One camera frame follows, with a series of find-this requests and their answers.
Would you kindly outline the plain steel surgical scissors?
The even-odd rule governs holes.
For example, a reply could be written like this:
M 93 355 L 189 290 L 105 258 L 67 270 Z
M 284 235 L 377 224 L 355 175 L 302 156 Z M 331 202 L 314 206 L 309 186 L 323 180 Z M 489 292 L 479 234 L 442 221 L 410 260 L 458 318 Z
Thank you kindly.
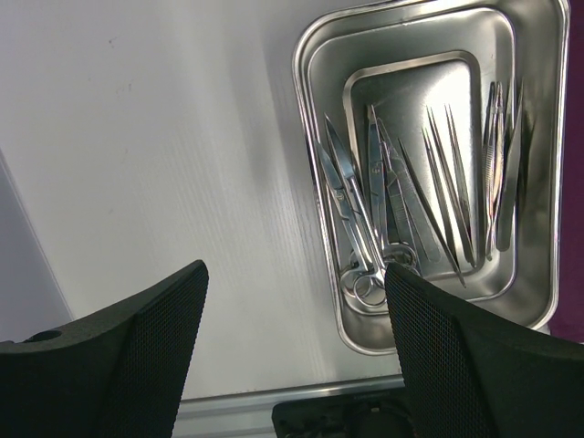
M 361 234 L 360 241 L 364 244 L 367 254 L 370 257 L 371 269 L 367 271 L 367 275 L 377 286 L 383 287 L 386 266 L 381 255 L 380 246 L 376 240 L 369 209 L 360 188 L 360 181 L 355 170 L 355 165 L 350 151 L 343 144 L 329 115 L 326 114 L 324 118 L 330 147 L 334 151 L 340 174 L 342 175 L 346 189 L 349 191 L 351 209 L 356 220 L 357 228 Z

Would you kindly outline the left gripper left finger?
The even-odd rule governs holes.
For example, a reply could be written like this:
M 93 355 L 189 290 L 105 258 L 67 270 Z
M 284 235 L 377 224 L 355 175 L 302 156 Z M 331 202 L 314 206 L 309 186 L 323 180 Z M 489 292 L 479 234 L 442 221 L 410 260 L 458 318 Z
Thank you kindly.
M 208 284 L 197 260 L 84 318 L 2 342 L 2 436 L 172 436 Z

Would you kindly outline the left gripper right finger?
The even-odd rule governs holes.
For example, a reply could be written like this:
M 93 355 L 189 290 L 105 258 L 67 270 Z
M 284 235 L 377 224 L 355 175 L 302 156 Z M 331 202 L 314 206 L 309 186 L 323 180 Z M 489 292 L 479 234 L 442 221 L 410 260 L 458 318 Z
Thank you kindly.
M 384 286 L 418 436 L 582 436 L 582 345 L 501 318 L 396 263 Z

